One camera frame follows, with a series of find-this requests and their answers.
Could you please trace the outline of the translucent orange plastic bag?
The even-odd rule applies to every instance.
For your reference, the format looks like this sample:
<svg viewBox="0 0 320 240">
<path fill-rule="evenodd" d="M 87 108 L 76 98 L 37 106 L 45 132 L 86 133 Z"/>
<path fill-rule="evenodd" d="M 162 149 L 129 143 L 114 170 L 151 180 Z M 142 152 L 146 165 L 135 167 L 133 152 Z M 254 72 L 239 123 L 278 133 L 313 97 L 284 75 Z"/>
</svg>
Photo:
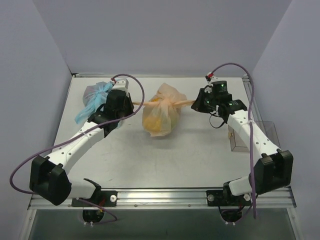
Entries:
<svg viewBox="0 0 320 240">
<path fill-rule="evenodd" d="M 176 88 L 163 83 L 149 101 L 143 103 L 142 126 L 151 137 L 169 135 L 180 120 L 181 110 L 195 101 Z"/>
</svg>

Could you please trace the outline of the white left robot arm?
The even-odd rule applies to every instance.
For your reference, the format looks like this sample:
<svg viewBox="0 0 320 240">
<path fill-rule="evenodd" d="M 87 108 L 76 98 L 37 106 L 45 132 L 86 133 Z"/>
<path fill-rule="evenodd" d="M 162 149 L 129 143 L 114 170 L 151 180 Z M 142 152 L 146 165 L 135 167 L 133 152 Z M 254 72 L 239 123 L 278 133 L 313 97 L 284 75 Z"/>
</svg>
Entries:
<svg viewBox="0 0 320 240">
<path fill-rule="evenodd" d="M 55 206 L 68 198 L 83 198 L 88 205 L 97 205 L 101 201 L 101 186 L 88 178 L 79 182 L 70 181 L 68 174 L 93 145 L 115 130 L 122 118 L 130 116 L 133 111 L 128 91 L 124 88 L 112 89 L 106 102 L 74 135 L 74 141 L 69 140 L 46 157 L 38 155 L 32 160 L 29 188 Z"/>
</svg>

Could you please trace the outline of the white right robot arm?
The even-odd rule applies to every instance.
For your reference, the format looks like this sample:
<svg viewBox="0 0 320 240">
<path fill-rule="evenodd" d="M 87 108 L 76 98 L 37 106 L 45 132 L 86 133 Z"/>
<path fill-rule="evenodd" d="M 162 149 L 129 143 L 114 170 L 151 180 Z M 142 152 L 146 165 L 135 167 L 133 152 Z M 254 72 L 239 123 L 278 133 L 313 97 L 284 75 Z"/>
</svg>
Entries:
<svg viewBox="0 0 320 240">
<path fill-rule="evenodd" d="M 252 120 L 248 107 L 228 93 L 226 81 L 214 81 L 201 88 L 191 108 L 221 118 L 249 148 L 250 173 L 224 184 L 221 197 L 226 204 L 234 204 L 241 195 L 262 195 L 290 185 L 292 153 L 281 150 L 265 135 Z"/>
</svg>

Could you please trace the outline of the blue tied plastic bag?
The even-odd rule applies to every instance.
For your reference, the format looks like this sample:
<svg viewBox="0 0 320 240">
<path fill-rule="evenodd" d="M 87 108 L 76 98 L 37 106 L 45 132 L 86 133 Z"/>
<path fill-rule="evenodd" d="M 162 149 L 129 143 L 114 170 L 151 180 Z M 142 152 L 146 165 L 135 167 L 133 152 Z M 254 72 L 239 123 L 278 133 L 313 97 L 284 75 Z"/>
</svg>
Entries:
<svg viewBox="0 0 320 240">
<path fill-rule="evenodd" d="M 108 93 L 112 87 L 113 84 L 111 82 L 104 81 L 87 86 L 82 96 L 84 109 L 75 116 L 75 123 L 79 125 L 95 113 L 98 107 L 106 102 Z"/>
</svg>

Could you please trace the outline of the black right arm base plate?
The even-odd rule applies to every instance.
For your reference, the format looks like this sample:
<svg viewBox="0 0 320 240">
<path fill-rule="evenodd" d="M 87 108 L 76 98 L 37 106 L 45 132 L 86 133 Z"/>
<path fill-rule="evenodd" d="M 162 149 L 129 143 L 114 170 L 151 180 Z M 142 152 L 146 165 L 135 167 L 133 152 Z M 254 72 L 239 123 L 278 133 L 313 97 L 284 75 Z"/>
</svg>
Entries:
<svg viewBox="0 0 320 240">
<path fill-rule="evenodd" d="M 252 203 L 250 196 L 247 198 L 244 195 L 226 197 L 221 189 L 207 190 L 205 193 L 207 205 L 210 207 L 246 207 Z"/>
</svg>

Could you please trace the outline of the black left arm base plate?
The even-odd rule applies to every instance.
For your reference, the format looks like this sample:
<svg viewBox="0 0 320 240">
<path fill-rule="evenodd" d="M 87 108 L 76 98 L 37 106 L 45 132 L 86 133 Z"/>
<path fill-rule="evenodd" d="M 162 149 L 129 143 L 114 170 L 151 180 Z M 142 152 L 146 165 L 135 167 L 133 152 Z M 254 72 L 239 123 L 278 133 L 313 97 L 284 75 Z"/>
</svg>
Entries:
<svg viewBox="0 0 320 240">
<path fill-rule="evenodd" d="M 92 195 L 91 198 L 84 199 L 85 201 L 101 207 L 115 207 L 118 200 L 118 192 L 116 190 L 101 190 Z M 72 207 L 90 207 L 89 203 L 73 198 L 71 202 Z"/>
</svg>

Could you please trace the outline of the aluminium front rail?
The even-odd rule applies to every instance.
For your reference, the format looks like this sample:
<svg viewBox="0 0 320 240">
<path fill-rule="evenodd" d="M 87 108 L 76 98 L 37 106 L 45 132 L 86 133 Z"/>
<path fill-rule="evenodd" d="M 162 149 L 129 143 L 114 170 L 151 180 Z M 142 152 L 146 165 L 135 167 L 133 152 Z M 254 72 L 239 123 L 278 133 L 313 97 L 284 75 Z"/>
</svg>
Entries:
<svg viewBox="0 0 320 240">
<path fill-rule="evenodd" d="M 143 210 L 170 210 L 170 209 L 206 209 L 209 207 L 218 208 L 218 206 L 207 205 L 207 190 L 222 190 L 222 188 L 102 188 L 103 190 L 115 190 L 118 192 L 116 210 L 125 209 L 143 209 Z M 54 206 L 49 201 L 40 196 L 31 198 L 29 209 L 31 210 L 67 210 L 67 209 L 92 209 L 87 207 L 73 207 L 72 199 L 75 196 L 67 198 L 63 203 Z M 222 206 L 221 209 L 238 209 L 238 206 Z M 259 195 L 256 199 L 256 207 L 265 208 L 295 208 L 296 202 L 290 187 L 280 188 L 271 192 Z"/>
</svg>

